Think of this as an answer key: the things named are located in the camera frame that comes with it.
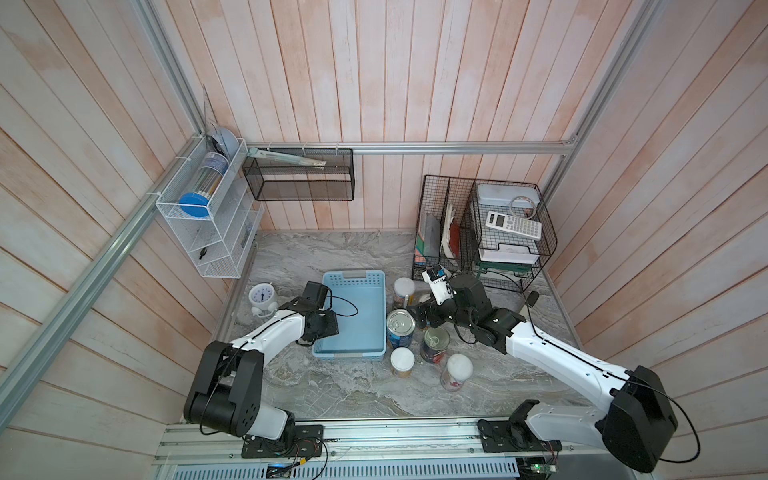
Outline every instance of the ventilation grille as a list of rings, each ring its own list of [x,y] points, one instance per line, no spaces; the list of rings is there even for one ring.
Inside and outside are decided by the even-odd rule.
[[[514,458],[416,459],[416,460],[355,460],[329,462],[319,478],[346,478],[347,480],[416,480],[450,478],[511,478],[519,477]],[[267,463],[232,465],[182,465],[174,480],[240,480],[266,478]],[[291,478],[314,478],[323,467],[322,462],[311,462],[293,469]]]

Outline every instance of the white wire shelf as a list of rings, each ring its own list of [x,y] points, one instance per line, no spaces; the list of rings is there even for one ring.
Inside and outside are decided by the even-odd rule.
[[[163,214],[163,217],[200,221],[212,220],[216,216],[216,213],[219,210],[219,207],[221,207],[223,199],[227,195],[232,182],[237,177],[237,172],[240,171],[240,167],[243,165],[246,153],[248,152],[248,149],[245,146],[245,140],[242,138],[238,138],[237,140],[240,142],[240,148],[237,149],[237,153],[230,162],[227,172],[221,178],[221,182],[219,182],[216,190],[208,200],[208,204],[195,206],[195,210],[200,211],[204,209],[207,214],[202,217],[194,217],[184,211],[183,207],[186,205],[178,203],[181,195],[187,193],[184,189],[187,188],[190,180],[192,180],[192,177],[196,174],[197,169],[200,168],[200,165],[205,158],[205,154],[208,152],[206,142],[201,138],[200,142],[192,150],[190,156],[185,158],[185,162],[181,165],[179,171],[176,172],[157,199],[157,208]]]
[[[239,278],[243,272],[243,251],[250,248],[264,214],[264,206],[253,210],[253,195],[245,178],[238,177],[247,149],[240,140],[240,148],[227,168],[202,217],[194,217],[178,203],[187,193],[187,185],[196,174],[207,153],[201,138],[189,157],[174,174],[157,199],[157,208],[176,235],[182,247],[201,276]]]

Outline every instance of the white lid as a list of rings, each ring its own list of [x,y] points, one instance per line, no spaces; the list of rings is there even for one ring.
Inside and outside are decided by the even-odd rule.
[[[401,276],[395,280],[395,293],[400,296],[411,296],[416,290],[416,284],[408,277]]]
[[[395,369],[401,372],[407,372],[413,368],[415,357],[413,356],[412,351],[405,348],[404,346],[401,346],[392,352],[392,356],[389,357],[389,361],[392,362],[392,366],[395,367]]]
[[[448,364],[445,367],[457,382],[464,382],[475,372],[475,367],[472,366],[472,361],[467,358],[466,355],[462,355],[461,353],[451,355],[448,359]]]

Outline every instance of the metal base plate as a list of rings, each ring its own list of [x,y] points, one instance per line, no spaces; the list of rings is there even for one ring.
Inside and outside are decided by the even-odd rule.
[[[532,443],[527,448],[521,448],[512,443],[512,439],[507,433],[508,420],[492,421],[488,420],[488,424],[494,432],[498,432],[497,435],[480,435],[480,442],[482,442],[482,450],[485,453],[504,453],[504,452],[549,452],[550,449],[554,449],[556,452],[560,452],[563,449],[560,440],[552,440],[551,442],[539,442]]]
[[[296,453],[296,448],[291,448],[283,455],[278,455],[273,450],[270,450],[260,437],[256,437],[255,440],[249,440],[243,443],[243,458],[290,458],[293,459],[296,455],[300,458],[304,457],[307,460],[313,457],[319,457],[323,454],[323,426],[322,425],[297,425],[296,426],[296,440],[295,444],[298,446],[299,451]]]

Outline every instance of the white calculator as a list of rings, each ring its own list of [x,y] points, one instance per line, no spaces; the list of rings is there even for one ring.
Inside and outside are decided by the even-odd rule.
[[[485,218],[485,226],[501,230],[502,232],[514,233],[521,237],[541,240],[541,222],[528,220],[515,215],[500,214],[499,212],[488,212]]]

